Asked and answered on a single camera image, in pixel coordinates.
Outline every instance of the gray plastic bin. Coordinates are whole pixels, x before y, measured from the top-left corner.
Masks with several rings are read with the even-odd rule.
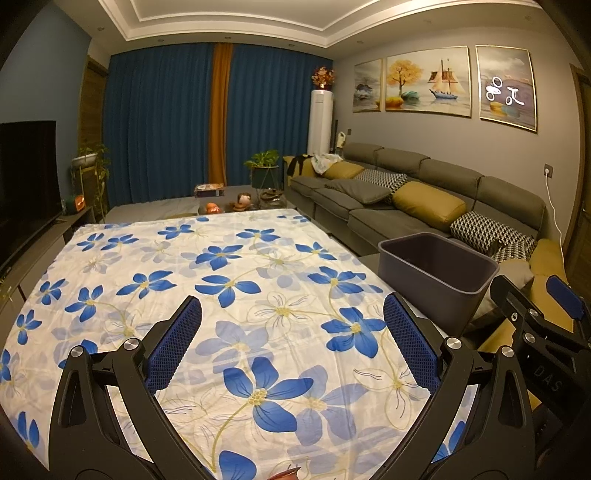
[[[448,335],[460,336],[499,265],[434,233],[378,244],[378,275]]]

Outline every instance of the black and white pillow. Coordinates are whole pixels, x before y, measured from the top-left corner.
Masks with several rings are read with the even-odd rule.
[[[396,192],[396,190],[408,181],[405,173],[391,173],[389,171],[369,170],[367,168],[358,173],[354,178],[355,180],[368,181],[374,185],[386,187],[392,193]],[[391,204],[392,196],[388,196],[384,201]]]
[[[494,258],[494,255],[498,255],[503,250],[511,247],[506,253],[502,254],[503,257],[511,251],[515,253],[519,250],[525,255],[524,259],[529,260],[536,245],[533,237],[524,235],[509,225],[497,222],[477,212],[468,212],[462,215],[451,224],[450,231],[454,238],[461,240],[483,254],[490,254],[491,244],[497,241],[500,249],[498,249],[498,252],[493,253],[492,258]]]

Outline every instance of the window curtain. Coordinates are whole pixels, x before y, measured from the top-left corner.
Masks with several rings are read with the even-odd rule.
[[[243,165],[253,154],[276,149],[280,157],[306,152],[310,79],[332,61],[281,48],[234,45],[226,123],[228,185],[250,184]]]
[[[212,58],[207,43],[111,58],[103,113],[111,206],[191,196],[207,181]]]

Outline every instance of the white bedsheet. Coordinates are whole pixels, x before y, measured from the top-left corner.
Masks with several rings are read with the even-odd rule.
[[[200,461],[228,480],[265,479],[296,464],[300,480],[364,480],[428,399],[382,320],[389,291],[295,210],[88,225],[12,328],[0,403],[47,466],[69,350],[108,351],[141,338],[193,295],[202,326],[157,398]],[[149,458],[118,390],[110,391],[130,446]]]

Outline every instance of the mustard throw pillow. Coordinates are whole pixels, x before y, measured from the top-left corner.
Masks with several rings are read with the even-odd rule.
[[[392,195],[398,210],[409,214],[442,232],[460,215],[466,213],[466,203],[435,187],[409,181]]]
[[[329,180],[352,179],[363,170],[364,168],[361,165],[342,160],[331,165],[330,168],[324,172],[323,176]]]

